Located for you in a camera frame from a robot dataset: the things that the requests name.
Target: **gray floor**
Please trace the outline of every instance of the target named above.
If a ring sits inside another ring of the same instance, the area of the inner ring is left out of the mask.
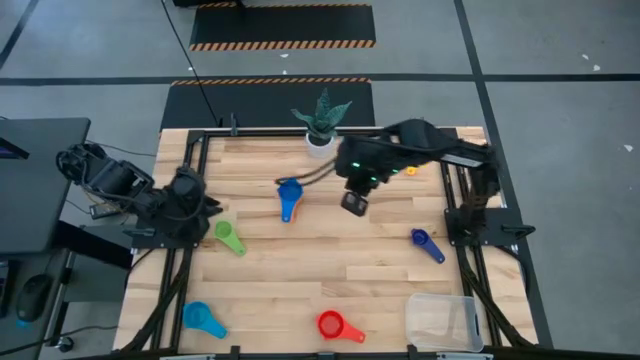
[[[0,47],[27,2],[0,0]],[[192,59],[202,75],[471,72],[452,0],[369,3],[374,49],[195,53]],[[485,74],[640,72],[637,1],[464,4]],[[195,11],[169,9],[186,41]],[[0,78],[186,76],[188,67],[158,0],[40,0]],[[538,228],[529,241],[555,346],[640,354],[640,84],[491,83],[488,89],[523,218]],[[153,153],[167,93],[168,85],[0,86],[0,115],[86,116],[90,139]],[[377,81],[373,97],[380,125],[408,117],[484,125],[473,83]],[[112,154],[153,168],[153,158]],[[75,188],[69,199],[89,206]],[[71,206],[63,219],[90,223]],[[115,324],[118,316],[117,302],[81,304],[65,328]],[[67,357],[105,353],[112,339],[113,332],[78,335]],[[42,358],[60,355],[48,349]]]

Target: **computer mouse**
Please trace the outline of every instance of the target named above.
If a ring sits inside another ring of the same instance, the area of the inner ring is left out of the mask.
[[[47,303],[53,280],[47,274],[35,275],[22,287],[16,303],[18,319],[25,322],[38,320]]]

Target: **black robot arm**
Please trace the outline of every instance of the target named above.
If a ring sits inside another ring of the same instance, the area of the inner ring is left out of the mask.
[[[116,161],[96,144],[73,145],[58,153],[60,172],[89,194],[98,196],[169,238],[197,242],[209,230],[208,218],[222,212],[205,194],[206,185],[193,169],[176,169],[171,183],[153,188],[147,173],[127,161]]]
[[[488,145],[453,139],[430,123],[411,119],[386,127],[377,138],[345,136],[335,162],[338,176],[347,179],[348,192],[342,207],[362,216],[368,207],[366,196],[378,185],[408,166],[437,161],[468,168],[469,197],[461,206],[471,229],[481,226],[483,210],[500,190],[497,163]]]

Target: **hazard stripe tape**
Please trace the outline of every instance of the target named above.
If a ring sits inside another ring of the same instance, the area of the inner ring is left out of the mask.
[[[214,4],[204,4],[198,6],[199,9],[204,8],[223,8],[236,7],[234,2],[222,2]],[[287,4],[287,5],[246,5],[247,8],[291,8],[291,7],[347,7],[347,6],[371,6],[371,4]]]
[[[250,85],[250,84],[291,84],[291,83],[324,83],[324,82],[368,82],[369,78],[249,78],[249,79],[217,79],[217,80],[177,80],[171,83],[174,85]]]
[[[257,41],[191,44],[191,51],[239,51],[285,49],[358,49],[372,48],[374,40]]]

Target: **black floor mat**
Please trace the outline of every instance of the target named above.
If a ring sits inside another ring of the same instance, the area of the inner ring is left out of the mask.
[[[366,4],[202,5],[192,51],[368,48],[375,45],[373,11]]]
[[[305,126],[291,113],[313,115],[316,100],[329,89],[331,105],[353,101],[340,126],[375,126],[367,78],[252,78],[202,80],[223,127],[233,112],[239,127]],[[169,90],[162,129],[216,127],[196,80],[176,81]]]

